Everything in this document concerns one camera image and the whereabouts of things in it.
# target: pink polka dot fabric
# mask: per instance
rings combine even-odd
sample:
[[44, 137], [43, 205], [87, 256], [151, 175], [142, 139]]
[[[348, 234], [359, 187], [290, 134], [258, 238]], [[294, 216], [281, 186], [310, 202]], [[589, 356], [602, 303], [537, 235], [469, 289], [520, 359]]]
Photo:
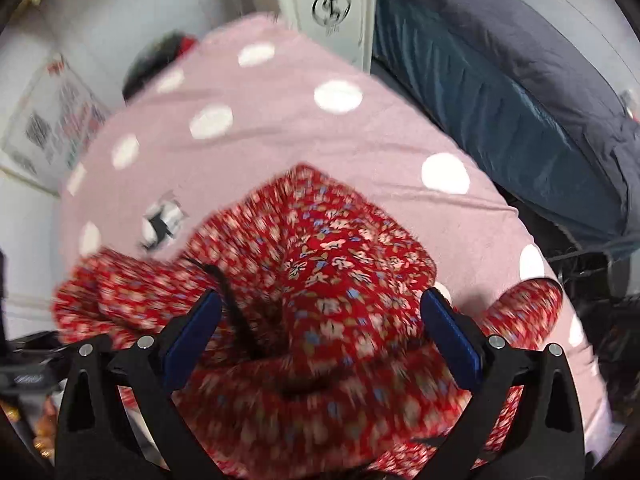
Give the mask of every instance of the pink polka dot fabric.
[[[394, 218], [465, 313], [522, 280], [553, 277], [517, 211], [449, 137], [265, 15], [212, 32], [108, 120], [62, 190], [67, 267], [101, 246], [171, 261], [213, 212], [300, 163]], [[540, 345], [550, 341], [566, 351], [589, 449], [606, 394], [567, 298]]]

